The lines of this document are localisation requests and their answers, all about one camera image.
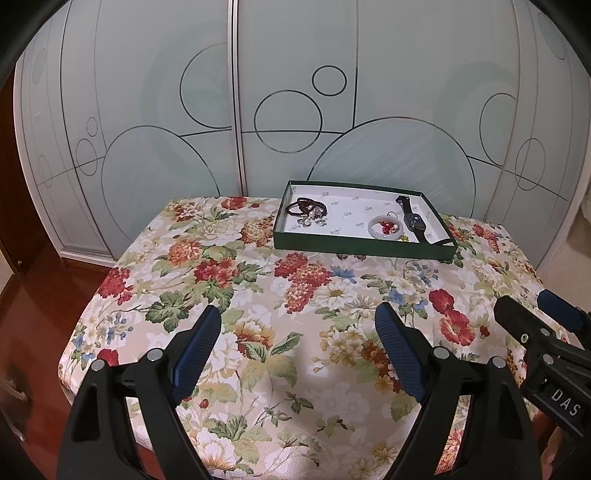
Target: watch face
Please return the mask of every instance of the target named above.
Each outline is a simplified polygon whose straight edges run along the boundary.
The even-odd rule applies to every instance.
[[[406,218],[406,224],[411,230],[426,230],[427,225],[423,221],[422,217],[418,213],[412,213],[408,215]]]

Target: wooden floor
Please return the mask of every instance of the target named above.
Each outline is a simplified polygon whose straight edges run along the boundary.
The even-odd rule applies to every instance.
[[[102,267],[66,266],[48,245],[23,278],[11,280],[0,301],[0,375],[14,380],[29,397],[22,403],[0,393],[0,406],[24,433],[25,451],[48,479],[56,477],[70,410],[57,364],[107,272]],[[140,450],[148,472],[161,477],[154,455]]]

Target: floral tablecloth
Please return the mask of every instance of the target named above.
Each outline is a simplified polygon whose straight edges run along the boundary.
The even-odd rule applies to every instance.
[[[535,308],[540,279],[499,225],[444,216],[460,245],[448,264],[288,252],[273,248],[279,204],[169,203],[84,310],[59,363],[64,389],[75,393],[95,358],[123,364],[165,347],[213,303],[222,333],[177,408],[207,468],[220,478],[379,479],[420,409],[377,337],[380,302],[458,357],[504,357],[518,382],[524,352],[494,322],[496,298],[511,295],[564,336]],[[453,464],[467,402],[440,471]],[[129,410],[137,440],[150,447],[137,400]]]

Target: jewelry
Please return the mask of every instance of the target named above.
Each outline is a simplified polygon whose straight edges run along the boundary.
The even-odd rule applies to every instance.
[[[380,215],[372,218],[368,223],[368,233],[377,240],[398,240],[404,233],[404,227],[402,222],[395,216],[391,216],[388,212],[387,215]],[[380,224],[382,226],[382,233],[374,230],[374,225]]]
[[[300,209],[299,212],[292,212],[293,207]],[[317,202],[306,197],[299,197],[295,202],[290,203],[286,208],[285,212],[288,215],[301,217],[298,219],[298,223],[304,227],[312,225],[312,220],[315,221],[316,225],[324,226],[327,224],[326,216],[328,215],[328,209],[322,202]]]
[[[388,212],[386,215],[390,216],[390,213],[393,213],[394,216],[398,219],[398,214],[396,212]],[[383,221],[383,222],[380,222],[379,224],[382,226],[382,232],[384,233],[384,235],[390,235],[391,233],[397,233],[400,230],[399,224],[394,223],[394,222]]]

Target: blue gripper pad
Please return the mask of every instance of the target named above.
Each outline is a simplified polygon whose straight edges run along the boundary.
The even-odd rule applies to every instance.
[[[550,290],[538,293],[538,308],[569,332],[575,332],[583,326],[581,316],[584,313]]]
[[[172,368],[170,378],[173,386],[171,396],[175,405],[179,405],[182,399],[193,393],[221,330],[222,316],[220,311],[209,305],[191,330],[177,334],[192,334],[192,338],[188,340],[186,347],[175,355],[176,363]]]
[[[389,304],[382,303],[378,306],[375,310],[375,329],[379,339],[396,370],[402,388],[421,403],[427,396],[424,368],[403,334],[403,328],[407,327]]]

